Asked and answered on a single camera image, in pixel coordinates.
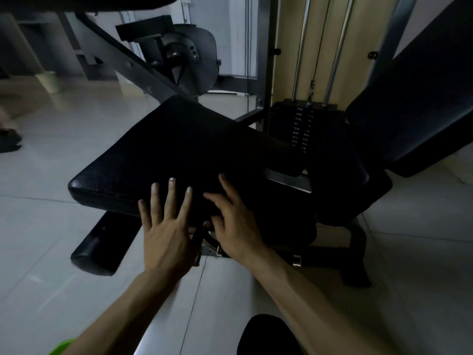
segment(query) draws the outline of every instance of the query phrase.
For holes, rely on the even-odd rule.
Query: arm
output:
[[[63,355],[135,352],[148,325],[177,282],[190,270],[201,249],[202,240],[191,240],[188,235],[191,202],[189,187],[176,218],[175,180],[172,178],[163,216],[158,185],[151,186],[151,211],[143,200],[138,203],[144,231],[145,271]]]
[[[223,250],[245,266],[274,300],[310,354],[394,354],[393,350],[350,323],[322,292],[263,244],[251,211],[223,175],[228,197],[205,193],[220,209],[212,217]]]

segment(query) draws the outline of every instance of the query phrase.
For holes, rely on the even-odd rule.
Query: weight stack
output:
[[[336,117],[336,110],[336,105],[323,107],[316,102],[307,105],[306,101],[292,102],[288,98],[275,102],[270,109],[269,136],[292,144],[305,153],[311,136],[317,132],[314,128]]]

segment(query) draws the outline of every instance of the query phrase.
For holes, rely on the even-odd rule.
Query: left hand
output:
[[[189,236],[189,211],[192,188],[188,187],[179,215],[176,217],[176,181],[169,179],[164,214],[159,199],[159,185],[151,185],[151,209],[139,200],[139,213],[144,231],[145,273],[166,272],[178,281],[191,269],[201,250],[202,240]]]

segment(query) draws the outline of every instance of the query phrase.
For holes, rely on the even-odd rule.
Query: forearm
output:
[[[63,355],[133,354],[174,284],[166,274],[138,275]]]
[[[274,299],[310,354],[393,354],[350,323],[315,285],[274,251],[263,249],[245,266]]]

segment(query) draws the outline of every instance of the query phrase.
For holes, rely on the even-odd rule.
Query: gym machine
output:
[[[284,259],[335,267],[346,284],[369,286],[362,263],[366,236],[356,217],[391,189],[385,170],[410,177],[473,141],[473,0],[453,1],[344,112],[328,105],[328,97],[320,105],[293,97],[271,106],[277,0],[259,0],[256,77],[219,75],[215,40],[196,26],[173,25],[167,17],[118,26],[122,40],[141,45],[142,60],[85,13],[174,1],[0,2],[1,11],[68,12],[91,63],[110,65],[161,103],[70,181],[75,200],[106,211],[74,251],[74,264],[112,275],[141,226],[137,202],[149,198],[151,183],[166,185],[175,177],[182,201],[188,185],[196,195],[221,192],[217,174],[223,172],[254,212],[263,240]],[[196,101],[211,88],[255,94],[257,107],[230,120]],[[258,131],[248,127],[255,122]],[[161,191],[164,198],[167,188]],[[216,212],[196,196],[190,225],[199,228]],[[310,246],[316,222],[348,228],[349,248]],[[205,240],[206,254],[225,256],[210,234]]]

